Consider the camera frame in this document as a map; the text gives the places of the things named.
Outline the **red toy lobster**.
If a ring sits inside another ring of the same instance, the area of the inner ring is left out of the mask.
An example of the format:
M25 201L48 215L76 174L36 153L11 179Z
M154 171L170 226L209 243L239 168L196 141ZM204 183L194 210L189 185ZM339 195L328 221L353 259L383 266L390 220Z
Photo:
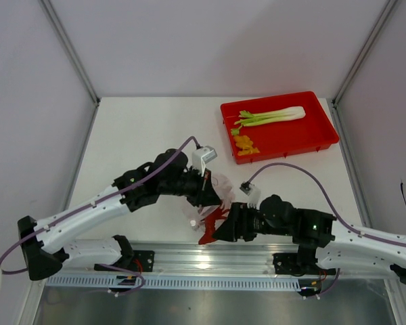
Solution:
M224 221L227 219L230 209L216 208L207 217L204 218L204 234L199 239L199 245L210 244L216 242L217 239L213 238L216 229L217 221Z

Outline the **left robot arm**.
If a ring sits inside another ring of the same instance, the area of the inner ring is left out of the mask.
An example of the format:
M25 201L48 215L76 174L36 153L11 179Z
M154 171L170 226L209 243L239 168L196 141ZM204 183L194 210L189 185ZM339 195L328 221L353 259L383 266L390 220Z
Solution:
M168 149L155 161L117 177L103 192L73 210L40 220L21 218L20 247L29 278L44 280L65 268L137 271L135 251L125 236L103 240L81 240L79 236L115 217L155 204L160 196L184 197L197 208L220 205L212 173L206 167L216 156L210 146L197 148L190 157Z

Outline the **clear pink-dotted zip bag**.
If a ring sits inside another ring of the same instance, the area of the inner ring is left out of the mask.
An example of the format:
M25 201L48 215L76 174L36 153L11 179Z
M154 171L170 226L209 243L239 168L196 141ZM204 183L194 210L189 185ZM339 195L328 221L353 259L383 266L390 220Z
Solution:
M212 187L221 200L219 205L209 207L193 207L186 199L181 203L181 210L187 219L191 229L196 232L203 232L205 229L204 221L215 212L221 212L221 218L226 218L231 203L235 200L233 184L230 180L220 173L212 175Z

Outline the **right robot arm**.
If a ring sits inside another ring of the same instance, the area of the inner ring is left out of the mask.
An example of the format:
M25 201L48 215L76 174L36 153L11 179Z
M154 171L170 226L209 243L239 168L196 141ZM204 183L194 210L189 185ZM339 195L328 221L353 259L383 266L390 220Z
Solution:
M212 237L250 242L259 234L288 236L298 247L295 253L274 254L278 275L334 275L341 269L396 275L406 285L406 236L343 225L330 213L295 208L277 195L259 208L233 203Z

